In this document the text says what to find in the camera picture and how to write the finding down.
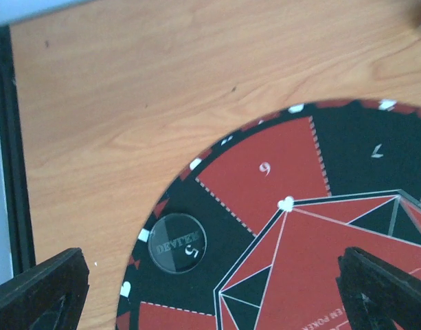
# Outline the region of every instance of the circular game board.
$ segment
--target circular game board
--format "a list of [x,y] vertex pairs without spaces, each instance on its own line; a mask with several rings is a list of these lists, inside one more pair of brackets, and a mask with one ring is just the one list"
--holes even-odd
[[118,330],[350,330],[337,257],[421,279],[421,109],[298,104],[193,159],[129,258]]

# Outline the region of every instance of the black border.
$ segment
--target black border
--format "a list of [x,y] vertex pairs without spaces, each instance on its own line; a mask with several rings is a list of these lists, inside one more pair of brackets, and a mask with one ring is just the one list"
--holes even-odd
[[36,265],[9,25],[0,27],[0,141],[14,276]]

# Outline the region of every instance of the white heart symbol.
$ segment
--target white heart symbol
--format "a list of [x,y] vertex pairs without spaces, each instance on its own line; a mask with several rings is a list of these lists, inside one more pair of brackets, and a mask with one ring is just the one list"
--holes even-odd
[[303,103],[302,104],[296,104],[296,105],[293,105],[292,107],[289,107],[288,111],[290,113],[296,113],[296,112],[302,111],[304,109],[304,107],[305,107],[305,105]]
[[126,281],[125,283],[123,283],[122,287],[120,288],[120,296],[128,298],[129,292],[130,292],[130,283]]
[[201,163],[201,161],[201,158],[195,158],[192,160],[192,163],[190,163],[189,168],[193,171]]
[[391,108],[396,104],[395,100],[381,100],[380,101],[380,106],[378,107],[378,109],[380,110],[388,110],[390,111]]
[[291,196],[287,196],[283,201],[279,201],[279,203],[277,203],[277,207],[286,212],[291,212],[293,210],[293,206],[294,199]]

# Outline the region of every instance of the black frame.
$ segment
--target black frame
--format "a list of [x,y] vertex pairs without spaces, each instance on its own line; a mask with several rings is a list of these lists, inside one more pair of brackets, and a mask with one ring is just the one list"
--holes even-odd
[[421,329],[421,280],[349,247],[339,257],[337,286],[353,330]]
[[0,27],[0,140],[14,276],[36,265],[10,27]]
[[0,285],[0,329],[76,330],[88,276],[82,250],[71,248]]

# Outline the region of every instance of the black segment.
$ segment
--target black segment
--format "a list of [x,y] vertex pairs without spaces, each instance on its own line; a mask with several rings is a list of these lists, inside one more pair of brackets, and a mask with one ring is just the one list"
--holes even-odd
[[156,222],[149,234],[149,254],[154,263],[171,274],[188,272],[203,258],[205,232],[192,216],[171,213]]
[[224,301],[238,330],[254,330],[259,308],[228,297],[224,297]]
[[223,294],[260,306],[269,272],[270,267],[223,291]]
[[357,220],[351,222],[350,225],[387,235],[389,234],[391,216],[394,212],[396,203],[397,201],[394,199],[362,217],[359,217]]
[[393,236],[421,245],[421,233],[401,205],[396,215]]
[[[120,296],[123,308],[117,313],[120,315],[130,308],[131,329],[137,329],[140,301],[214,315],[213,289],[254,239],[191,176],[170,188],[168,197],[161,217],[170,213],[191,215],[199,220],[209,243],[194,269],[173,275],[157,267],[149,255],[147,243],[137,240],[133,258],[139,260],[139,267],[127,267],[125,281],[130,281],[132,288],[129,299]],[[150,226],[156,222],[152,214],[145,228],[152,229]]]
[[403,189],[421,198],[421,119],[415,114],[353,103],[313,118],[333,195]]

